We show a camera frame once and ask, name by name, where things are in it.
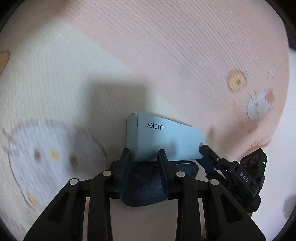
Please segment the navy blue glasses case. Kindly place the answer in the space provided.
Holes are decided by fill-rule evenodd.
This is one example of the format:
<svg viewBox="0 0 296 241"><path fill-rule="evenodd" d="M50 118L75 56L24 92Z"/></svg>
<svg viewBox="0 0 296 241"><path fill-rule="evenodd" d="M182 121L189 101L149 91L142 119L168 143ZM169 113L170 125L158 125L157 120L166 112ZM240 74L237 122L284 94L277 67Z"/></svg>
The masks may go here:
<svg viewBox="0 0 296 241"><path fill-rule="evenodd" d="M195 178L199 167L192 161L170 161L171 168L176 167L178 171ZM178 199L176 189L173 189L172 199L168 199L162 187L161 175L159 173L158 162L134 162L132 163L130 173L128 174L125 192L121 200L127 206L141 207L162 202L164 200Z"/></svg>

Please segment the light blue lucky box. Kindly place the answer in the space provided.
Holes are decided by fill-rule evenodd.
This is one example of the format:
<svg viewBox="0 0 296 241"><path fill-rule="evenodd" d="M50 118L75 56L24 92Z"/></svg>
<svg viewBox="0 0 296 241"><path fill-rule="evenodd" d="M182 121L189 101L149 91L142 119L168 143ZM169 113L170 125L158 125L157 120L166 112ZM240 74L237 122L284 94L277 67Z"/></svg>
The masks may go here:
<svg viewBox="0 0 296 241"><path fill-rule="evenodd" d="M203 131L148 113L132 113L126 120L126 148L133 161L155 161L165 150L170 161L201 159Z"/></svg>

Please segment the white square pad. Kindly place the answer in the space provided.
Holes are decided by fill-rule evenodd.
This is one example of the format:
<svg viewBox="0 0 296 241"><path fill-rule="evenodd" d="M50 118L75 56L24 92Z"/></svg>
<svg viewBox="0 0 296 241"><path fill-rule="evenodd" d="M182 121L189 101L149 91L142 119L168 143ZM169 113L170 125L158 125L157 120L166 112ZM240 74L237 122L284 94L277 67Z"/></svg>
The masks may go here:
<svg viewBox="0 0 296 241"><path fill-rule="evenodd" d="M110 200L114 240L175 240L178 201L130 207L119 199Z"/></svg>

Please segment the pink hello kitty blanket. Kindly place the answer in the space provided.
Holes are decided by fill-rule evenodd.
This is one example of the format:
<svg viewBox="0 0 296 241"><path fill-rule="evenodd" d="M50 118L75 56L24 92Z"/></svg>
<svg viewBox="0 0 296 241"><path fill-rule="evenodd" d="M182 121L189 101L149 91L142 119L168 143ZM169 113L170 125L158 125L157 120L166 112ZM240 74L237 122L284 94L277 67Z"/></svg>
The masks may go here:
<svg viewBox="0 0 296 241"><path fill-rule="evenodd" d="M23 240L65 183L106 170L143 111L239 160L287 99L285 25L265 1L24 1L1 30L1 219Z"/></svg>

